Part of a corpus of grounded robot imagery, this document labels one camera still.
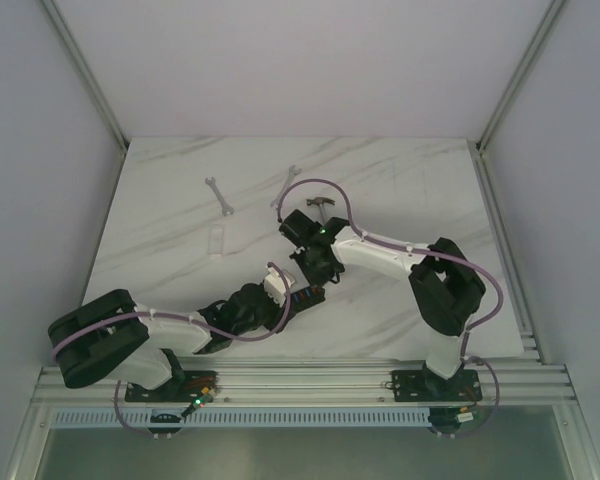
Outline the clear fuse box lid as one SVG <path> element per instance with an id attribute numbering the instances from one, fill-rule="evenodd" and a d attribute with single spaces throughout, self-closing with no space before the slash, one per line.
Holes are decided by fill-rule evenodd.
<path id="1" fill-rule="evenodd" d="M 208 234 L 207 254 L 211 258 L 221 258 L 224 255 L 225 226 L 212 225 Z"/>

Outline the black fuse box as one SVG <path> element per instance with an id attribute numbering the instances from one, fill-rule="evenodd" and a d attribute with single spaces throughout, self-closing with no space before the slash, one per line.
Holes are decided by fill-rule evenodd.
<path id="1" fill-rule="evenodd" d="M 291 294 L 288 320 L 325 301 L 325 289 L 320 286 L 307 286 Z"/>

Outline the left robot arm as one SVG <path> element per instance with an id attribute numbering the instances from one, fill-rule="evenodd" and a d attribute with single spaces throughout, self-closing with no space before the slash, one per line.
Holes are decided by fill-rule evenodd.
<path id="1" fill-rule="evenodd" d="M 267 339 L 304 308 L 306 298 L 299 290 L 247 283 L 226 300 L 177 314 L 141 306 L 116 289 L 53 321 L 47 333 L 67 388 L 113 379 L 172 402 L 185 386 L 180 358 Z"/>

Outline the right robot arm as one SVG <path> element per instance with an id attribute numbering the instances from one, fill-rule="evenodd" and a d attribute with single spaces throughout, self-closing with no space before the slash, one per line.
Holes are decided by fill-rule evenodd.
<path id="1" fill-rule="evenodd" d="M 422 370 L 394 379 L 394 391 L 409 401 L 480 400 L 477 374 L 462 362 L 462 340 L 468 321 L 478 311 L 486 287 L 464 260 L 457 245 L 441 238 L 433 254 L 412 247 L 376 243 L 354 232 L 350 222 L 333 217 L 321 224 L 294 210 L 280 222 L 279 232 L 295 247 L 296 262 L 311 287 L 337 284 L 347 266 L 364 267 L 409 283 L 420 316 L 429 327 L 429 350 Z"/>

